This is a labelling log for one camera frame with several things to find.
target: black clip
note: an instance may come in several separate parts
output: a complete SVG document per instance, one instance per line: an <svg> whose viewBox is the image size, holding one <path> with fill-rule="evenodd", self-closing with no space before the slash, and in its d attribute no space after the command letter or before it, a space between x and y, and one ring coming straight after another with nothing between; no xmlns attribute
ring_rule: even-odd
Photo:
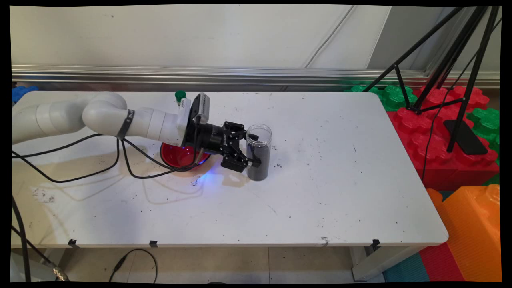
<svg viewBox="0 0 512 288"><path fill-rule="evenodd" d="M69 239L68 241L68 245L73 247L73 248L80 248L76 245L76 240L73 240L73 239Z"/></svg>
<svg viewBox="0 0 512 288"><path fill-rule="evenodd" d="M373 251L379 249L380 247L377 247L377 245L380 244L379 239L373 239L372 241L373 241L373 244L371 244L370 247L373 249Z"/></svg>

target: black strap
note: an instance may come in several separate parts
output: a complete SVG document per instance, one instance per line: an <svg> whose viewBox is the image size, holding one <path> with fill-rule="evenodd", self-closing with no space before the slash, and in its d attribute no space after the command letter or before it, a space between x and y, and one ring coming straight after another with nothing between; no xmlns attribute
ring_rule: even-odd
<svg viewBox="0 0 512 288"><path fill-rule="evenodd" d="M126 133L128 132L128 129L130 128L130 125L132 124L133 117L135 116L135 110L128 109L128 115L126 116L126 119L123 122L123 125L121 125L121 129L119 129L119 132L117 132L117 139L123 140Z"/></svg>

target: red foam block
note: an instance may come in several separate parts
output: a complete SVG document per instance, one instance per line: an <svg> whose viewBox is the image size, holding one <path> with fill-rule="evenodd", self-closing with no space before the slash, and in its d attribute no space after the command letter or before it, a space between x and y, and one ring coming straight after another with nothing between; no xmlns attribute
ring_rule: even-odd
<svg viewBox="0 0 512 288"><path fill-rule="evenodd" d="M419 255L430 281L465 281L446 242L429 246Z"/></svg>

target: black stand base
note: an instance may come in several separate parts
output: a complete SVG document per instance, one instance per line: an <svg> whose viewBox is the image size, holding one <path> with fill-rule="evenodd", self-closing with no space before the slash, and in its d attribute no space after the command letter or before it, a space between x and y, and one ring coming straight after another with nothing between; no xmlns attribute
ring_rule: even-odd
<svg viewBox="0 0 512 288"><path fill-rule="evenodd" d="M456 120L446 120L444 122L444 126L450 132L450 135L453 133L453 129L455 127ZM460 149L466 155L484 155L487 154L487 148L482 144L480 139L475 135L475 133L471 130L471 128L466 124L466 122L462 122L459 128L459 133L457 133L457 138L455 141L459 145Z"/></svg>

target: robotic arm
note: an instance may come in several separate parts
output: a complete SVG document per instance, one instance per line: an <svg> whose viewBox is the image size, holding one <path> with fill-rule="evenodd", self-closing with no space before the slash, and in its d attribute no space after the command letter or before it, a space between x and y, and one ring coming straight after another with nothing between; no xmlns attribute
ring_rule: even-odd
<svg viewBox="0 0 512 288"><path fill-rule="evenodd" d="M12 117L12 144L30 139L68 134L87 126L96 133L118 136L140 136L174 146L194 146L209 154L222 154L221 166L243 172L249 162L240 150L239 141L247 131L241 124L225 122L222 127L208 124L209 97L204 93L191 103L182 99L178 114L152 108L128 110L126 101L114 92L100 92L92 97L34 105Z"/></svg>

